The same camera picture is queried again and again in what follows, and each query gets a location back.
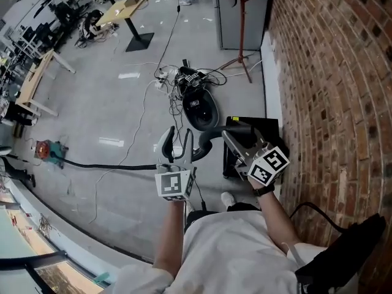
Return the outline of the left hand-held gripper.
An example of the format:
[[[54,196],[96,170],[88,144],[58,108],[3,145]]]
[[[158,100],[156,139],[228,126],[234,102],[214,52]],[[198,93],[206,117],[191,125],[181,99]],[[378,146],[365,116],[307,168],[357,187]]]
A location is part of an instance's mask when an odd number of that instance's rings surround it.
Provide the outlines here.
[[[171,126],[161,136],[156,148],[158,162],[160,163],[155,174],[157,194],[168,202],[190,199],[196,172],[196,167],[191,165],[194,151],[192,131],[187,129],[183,151],[176,158],[173,157],[174,135],[175,127]]]

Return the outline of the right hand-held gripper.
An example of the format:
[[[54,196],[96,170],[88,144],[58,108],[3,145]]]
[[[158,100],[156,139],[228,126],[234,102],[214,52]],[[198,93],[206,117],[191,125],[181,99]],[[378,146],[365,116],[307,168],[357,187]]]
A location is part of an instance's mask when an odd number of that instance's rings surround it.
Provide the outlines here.
[[[253,148],[246,149],[228,131],[222,131],[222,138],[237,158],[235,170],[241,179],[250,177],[263,186],[273,183],[289,165],[289,159],[281,149],[266,142],[258,129],[252,129],[256,141]]]

